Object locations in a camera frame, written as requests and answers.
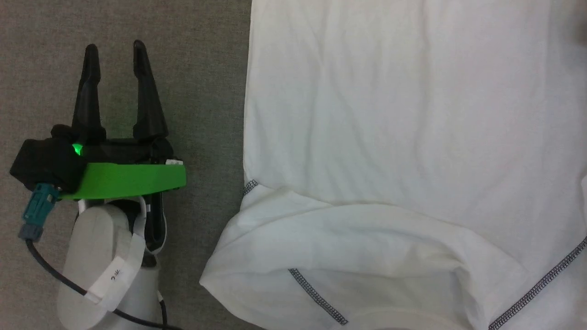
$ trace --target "white fabric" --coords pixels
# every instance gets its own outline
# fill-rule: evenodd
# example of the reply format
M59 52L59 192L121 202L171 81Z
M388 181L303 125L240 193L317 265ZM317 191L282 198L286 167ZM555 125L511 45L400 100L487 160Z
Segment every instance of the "white fabric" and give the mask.
M268 329L487 329L586 235L586 21L579 0L253 0L261 185L203 286ZM502 329L586 328L585 258Z

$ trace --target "cable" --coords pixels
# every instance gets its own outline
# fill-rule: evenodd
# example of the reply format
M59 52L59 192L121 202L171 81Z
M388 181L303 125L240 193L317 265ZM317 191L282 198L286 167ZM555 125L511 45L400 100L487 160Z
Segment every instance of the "cable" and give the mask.
M56 271L55 268L53 268L51 265L49 265L49 263L45 259L43 259L43 257L41 256L41 254L39 253L39 251L36 249L35 245L33 244L32 240L25 240L25 242L26 242L26 247L29 249L29 252L32 254L33 258L41 265L41 267L43 267L44 270L46 270L48 273L51 274L51 276L55 277L61 283L67 285L69 288L73 289L74 291L76 291L80 295L86 295L87 290L83 289L82 287L75 284L67 277L63 276L63 274ZM163 329L163 330L183 330L183 329L179 328L178 326L167 325L167 309L165 308L165 303L163 301L160 301L160 304L161 304L161 313L163 314L163 324L155 323L155 322L151 322L151 321L146 321L146 320L143 320L140 318L136 318L134 316L126 314L125 312L123 312L119 309L115 309L112 313L120 316L121 318L123 318L127 321L130 321L130 322L133 322L133 323L136 323L139 325L149 326L151 328L158 328L158 329Z

